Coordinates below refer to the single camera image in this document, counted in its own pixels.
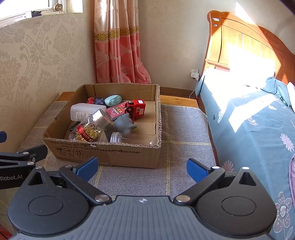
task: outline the gray ridged surface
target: gray ridged surface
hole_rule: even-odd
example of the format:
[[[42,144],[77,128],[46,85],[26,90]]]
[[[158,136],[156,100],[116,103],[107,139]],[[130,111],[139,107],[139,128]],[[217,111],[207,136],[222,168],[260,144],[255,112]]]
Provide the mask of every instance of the gray ridged surface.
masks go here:
[[[11,240],[36,240],[18,234]],[[180,207],[168,197],[125,197],[107,206],[97,206],[78,228],[47,240],[222,240],[206,229],[189,207]],[[252,240],[271,240],[268,236]]]

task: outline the headboard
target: headboard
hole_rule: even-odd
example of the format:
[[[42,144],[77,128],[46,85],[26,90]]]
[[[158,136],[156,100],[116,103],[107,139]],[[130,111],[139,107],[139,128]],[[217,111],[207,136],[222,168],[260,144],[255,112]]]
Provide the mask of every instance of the headboard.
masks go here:
[[[295,85],[295,54],[272,32],[247,23],[229,12],[210,11],[207,20],[210,34],[202,73],[207,68],[229,70],[227,43],[230,43],[273,60],[276,64],[276,79]]]

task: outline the table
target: table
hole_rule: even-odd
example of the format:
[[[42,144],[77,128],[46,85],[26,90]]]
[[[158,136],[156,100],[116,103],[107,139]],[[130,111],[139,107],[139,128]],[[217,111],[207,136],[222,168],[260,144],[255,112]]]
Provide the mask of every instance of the table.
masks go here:
[[[74,92],[63,92],[57,101],[69,101]],[[160,95],[161,104],[168,104],[174,106],[185,106],[198,108],[197,101],[191,98],[180,98],[174,96]]]

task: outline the gray toy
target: gray toy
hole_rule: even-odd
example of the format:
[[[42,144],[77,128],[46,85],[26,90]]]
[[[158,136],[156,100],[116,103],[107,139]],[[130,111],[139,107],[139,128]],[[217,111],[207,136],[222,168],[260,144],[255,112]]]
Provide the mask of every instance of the gray toy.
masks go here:
[[[123,114],[114,121],[114,127],[116,132],[120,133],[131,133],[131,130],[137,128],[132,123],[132,119],[129,118],[129,113]]]

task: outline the glass jar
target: glass jar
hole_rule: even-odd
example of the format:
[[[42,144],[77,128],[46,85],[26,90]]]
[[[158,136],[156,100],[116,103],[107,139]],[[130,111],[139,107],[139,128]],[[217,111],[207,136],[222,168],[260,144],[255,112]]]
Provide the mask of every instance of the glass jar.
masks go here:
[[[157,138],[150,134],[113,132],[110,142],[153,146],[157,144]]]
[[[83,120],[69,135],[69,140],[77,140],[82,142],[94,142],[102,133],[111,120],[107,114],[99,109],[94,114]]]

